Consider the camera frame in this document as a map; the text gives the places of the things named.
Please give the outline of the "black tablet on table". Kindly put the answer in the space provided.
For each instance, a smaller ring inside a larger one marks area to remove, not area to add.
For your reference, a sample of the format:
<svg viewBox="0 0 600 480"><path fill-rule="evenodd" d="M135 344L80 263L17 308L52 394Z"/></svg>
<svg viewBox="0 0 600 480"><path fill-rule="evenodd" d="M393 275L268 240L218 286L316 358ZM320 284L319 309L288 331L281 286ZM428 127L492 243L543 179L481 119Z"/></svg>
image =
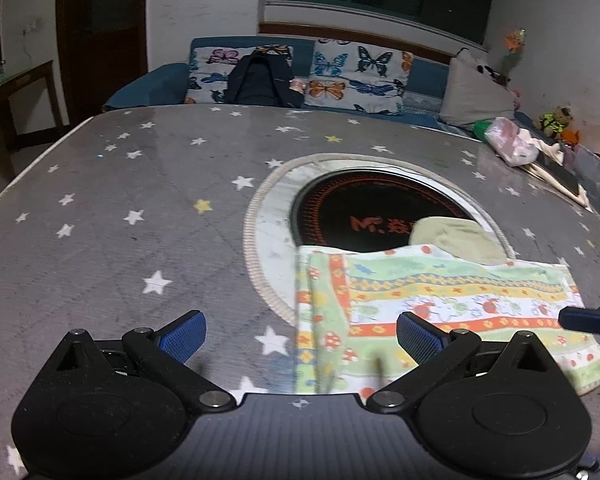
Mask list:
<svg viewBox="0 0 600 480"><path fill-rule="evenodd" d="M570 193L573 195L579 194L579 182L577 177L565 169L561 164L555 162L550 156L539 152L538 157L535 159L535 163Z"/></svg>

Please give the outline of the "dark wooden door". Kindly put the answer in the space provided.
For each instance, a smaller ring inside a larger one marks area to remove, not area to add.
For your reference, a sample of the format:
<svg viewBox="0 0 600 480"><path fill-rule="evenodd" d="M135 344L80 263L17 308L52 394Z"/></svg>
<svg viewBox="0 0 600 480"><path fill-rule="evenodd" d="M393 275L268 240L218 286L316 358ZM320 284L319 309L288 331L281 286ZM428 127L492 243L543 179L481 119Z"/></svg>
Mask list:
<svg viewBox="0 0 600 480"><path fill-rule="evenodd" d="M146 0L56 0L56 38L73 124L148 72Z"/></svg>

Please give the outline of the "clear plastic storage box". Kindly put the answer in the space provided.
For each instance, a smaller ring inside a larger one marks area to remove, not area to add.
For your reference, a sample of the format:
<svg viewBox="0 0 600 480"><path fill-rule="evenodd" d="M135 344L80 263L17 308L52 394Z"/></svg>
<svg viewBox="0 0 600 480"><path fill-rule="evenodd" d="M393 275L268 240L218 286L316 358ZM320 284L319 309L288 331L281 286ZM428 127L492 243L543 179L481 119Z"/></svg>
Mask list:
<svg viewBox="0 0 600 480"><path fill-rule="evenodd" d="M574 149L573 170L588 193L592 208L600 214L600 155L578 144Z"/></svg>

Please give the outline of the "grey star-pattern tablecloth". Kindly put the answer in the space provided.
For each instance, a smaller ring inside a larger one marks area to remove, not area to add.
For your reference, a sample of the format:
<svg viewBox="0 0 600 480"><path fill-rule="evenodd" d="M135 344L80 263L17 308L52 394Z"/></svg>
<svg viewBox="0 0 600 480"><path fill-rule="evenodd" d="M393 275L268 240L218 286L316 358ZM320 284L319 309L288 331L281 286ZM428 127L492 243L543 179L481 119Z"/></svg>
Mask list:
<svg viewBox="0 0 600 480"><path fill-rule="evenodd" d="M238 396L311 391L290 210L350 166L418 174L498 226L517 258L566 266L600 306L600 216L464 136L263 107L103 114L0 194L0 479L26 472L12 413L73 328L116 339L198 309L197 370Z"/></svg>

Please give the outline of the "black induction cooktop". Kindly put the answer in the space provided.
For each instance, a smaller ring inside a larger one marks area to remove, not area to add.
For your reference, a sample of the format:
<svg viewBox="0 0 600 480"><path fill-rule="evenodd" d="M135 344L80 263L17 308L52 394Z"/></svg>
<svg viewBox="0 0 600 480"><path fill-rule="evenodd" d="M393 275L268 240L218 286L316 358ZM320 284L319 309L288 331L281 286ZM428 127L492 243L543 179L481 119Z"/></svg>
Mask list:
<svg viewBox="0 0 600 480"><path fill-rule="evenodd" d="M429 217L469 220L456 200L429 185L379 170L341 170L308 183L289 215L294 244L381 252L406 246Z"/></svg>

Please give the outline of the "pink white plastic bag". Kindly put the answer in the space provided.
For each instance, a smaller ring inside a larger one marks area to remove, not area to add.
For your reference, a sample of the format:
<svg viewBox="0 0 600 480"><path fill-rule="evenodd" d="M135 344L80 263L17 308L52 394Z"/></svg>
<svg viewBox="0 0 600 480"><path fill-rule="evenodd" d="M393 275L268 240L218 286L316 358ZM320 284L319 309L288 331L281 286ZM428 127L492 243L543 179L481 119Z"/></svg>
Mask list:
<svg viewBox="0 0 600 480"><path fill-rule="evenodd" d="M495 118L486 128L484 137L509 167L528 166L538 158L538 148L524 140L520 128L506 117Z"/></svg>

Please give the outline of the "blue butterfly-pattern sofa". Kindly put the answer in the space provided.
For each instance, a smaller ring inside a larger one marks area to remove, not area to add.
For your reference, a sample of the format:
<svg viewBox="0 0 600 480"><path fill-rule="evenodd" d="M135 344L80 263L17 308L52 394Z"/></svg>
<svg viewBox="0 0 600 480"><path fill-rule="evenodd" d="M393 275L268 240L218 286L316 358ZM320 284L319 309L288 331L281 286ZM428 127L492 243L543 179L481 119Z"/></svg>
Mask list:
<svg viewBox="0 0 600 480"><path fill-rule="evenodd" d="M228 74L254 51L279 54L294 73L291 88L304 101L293 110L330 110L453 131L474 128L439 116L449 64L411 52L337 39L267 36L206 37L190 44L187 63L160 66L116 92L106 110L224 102ZM494 119L480 120L492 122Z"/></svg>

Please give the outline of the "grey pillow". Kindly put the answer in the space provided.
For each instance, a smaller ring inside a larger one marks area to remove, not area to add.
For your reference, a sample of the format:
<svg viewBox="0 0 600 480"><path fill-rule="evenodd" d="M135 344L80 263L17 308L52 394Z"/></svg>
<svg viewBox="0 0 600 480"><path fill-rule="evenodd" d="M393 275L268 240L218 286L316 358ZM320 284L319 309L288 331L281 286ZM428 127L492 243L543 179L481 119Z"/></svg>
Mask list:
<svg viewBox="0 0 600 480"><path fill-rule="evenodd" d="M471 127L480 120L514 118L512 94L483 70L479 60L466 48L451 58L448 79L439 116L442 122L457 127Z"/></svg>

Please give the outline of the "dark backpack on sofa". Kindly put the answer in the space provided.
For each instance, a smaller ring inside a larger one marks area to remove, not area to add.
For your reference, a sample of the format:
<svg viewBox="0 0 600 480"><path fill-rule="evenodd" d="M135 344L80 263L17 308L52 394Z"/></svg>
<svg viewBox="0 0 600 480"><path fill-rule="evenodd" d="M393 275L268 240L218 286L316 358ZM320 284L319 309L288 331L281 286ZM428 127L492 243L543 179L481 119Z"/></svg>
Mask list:
<svg viewBox="0 0 600 480"><path fill-rule="evenodd" d="M228 74L226 104L301 108L301 90L291 88L294 73L279 54L254 51L244 56Z"/></svg>

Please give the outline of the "teddy bear toy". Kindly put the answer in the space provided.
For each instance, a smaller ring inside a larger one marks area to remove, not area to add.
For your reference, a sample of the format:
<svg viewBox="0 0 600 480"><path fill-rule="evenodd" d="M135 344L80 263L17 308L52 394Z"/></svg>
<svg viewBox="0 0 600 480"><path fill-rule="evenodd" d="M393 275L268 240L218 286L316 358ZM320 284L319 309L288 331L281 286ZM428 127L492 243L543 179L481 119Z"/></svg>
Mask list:
<svg viewBox="0 0 600 480"><path fill-rule="evenodd" d="M551 139L559 140L573 121L569 106L558 106L552 112L541 115L535 128Z"/></svg>

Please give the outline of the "colourful striped child's garment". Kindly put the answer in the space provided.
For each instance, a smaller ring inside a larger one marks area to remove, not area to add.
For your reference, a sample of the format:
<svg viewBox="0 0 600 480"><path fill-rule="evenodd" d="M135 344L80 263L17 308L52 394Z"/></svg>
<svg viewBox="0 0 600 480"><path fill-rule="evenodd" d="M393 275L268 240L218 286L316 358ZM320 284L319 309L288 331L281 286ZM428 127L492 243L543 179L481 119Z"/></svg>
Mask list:
<svg viewBox="0 0 600 480"><path fill-rule="evenodd" d="M301 246L294 388L367 399L409 372L416 362L396 340L396 321L410 312L445 332L464 328L486 341L531 330L585 394L600 385L600 345L558 324L561 308L582 304L563 264L506 259L485 266L440 242L365 254Z"/></svg>

